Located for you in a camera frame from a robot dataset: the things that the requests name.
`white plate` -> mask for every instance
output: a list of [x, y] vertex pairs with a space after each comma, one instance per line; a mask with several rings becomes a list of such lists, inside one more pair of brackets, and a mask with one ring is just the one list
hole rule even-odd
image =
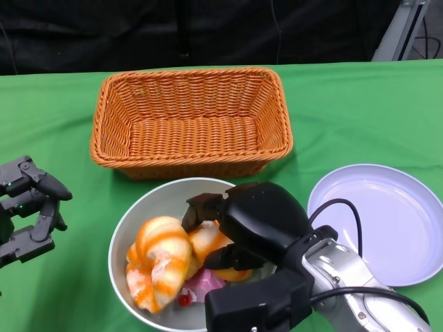
[[[443, 267], [443, 205], [427, 186], [397, 169], [350, 165], [322, 178], [312, 190], [308, 215], [330, 199], [347, 199], [357, 208], [363, 231], [363, 259], [389, 286], [424, 282]], [[338, 242], [357, 251], [354, 215], [331, 205], [315, 228], [331, 225]]]

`green table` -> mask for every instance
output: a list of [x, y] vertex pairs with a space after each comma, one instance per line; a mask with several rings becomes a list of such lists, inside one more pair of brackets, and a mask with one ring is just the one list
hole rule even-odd
[[[285, 186], [306, 206], [326, 173], [354, 163], [399, 168], [443, 198], [443, 61], [272, 67], [281, 76], [294, 153], [255, 178]], [[108, 73], [0, 77], [0, 164], [30, 154], [74, 199], [62, 204], [56, 249], [0, 270], [0, 331], [153, 331], [126, 311], [109, 282], [117, 222], [161, 182], [135, 183], [89, 158], [91, 123]], [[35, 217], [15, 219], [16, 228]], [[443, 273], [399, 289], [443, 331]], [[313, 314], [295, 331], [331, 331]]]

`wicker basket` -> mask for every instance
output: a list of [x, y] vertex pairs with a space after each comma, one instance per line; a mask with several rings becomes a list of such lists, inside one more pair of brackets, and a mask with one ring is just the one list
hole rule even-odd
[[256, 174], [292, 147], [270, 69], [130, 72], [103, 82], [91, 157], [132, 178], [228, 178]]

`black curtain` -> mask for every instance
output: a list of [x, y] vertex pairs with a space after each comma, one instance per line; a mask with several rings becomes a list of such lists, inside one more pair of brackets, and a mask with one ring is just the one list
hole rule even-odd
[[[17, 70], [370, 61], [399, 0], [1, 0]], [[13, 74], [0, 33], [0, 75]]]

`glazed pastry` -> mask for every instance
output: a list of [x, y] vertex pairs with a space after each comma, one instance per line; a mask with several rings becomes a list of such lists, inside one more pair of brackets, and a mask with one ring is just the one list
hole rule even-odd
[[127, 253], [127, 284], [136, 305], [151, 313], [163, 310], [179, 293], [191, 258], [180, 220], [160, 216], [146, 221]]
[[[189, 235], [195, 257], [201, 263], [213, 251], [232, 243], [230, 239], [219, 231], [218, 225], [218, 222], [204, 221], [197, 230]], [[251, 270], [236, 271], [234, 268], [213, 270], [213, 272], [218, 278], [228, 282], [240, 282], [251, 275]]]
[[188, 273], [186, 273], [185, 280], [189, 280], [197, 273], [197, 271], [203, 266], [203, 263], [201, 263], [195, 256], [192, 256], [191, 258], [191, 264], [189, 265]]

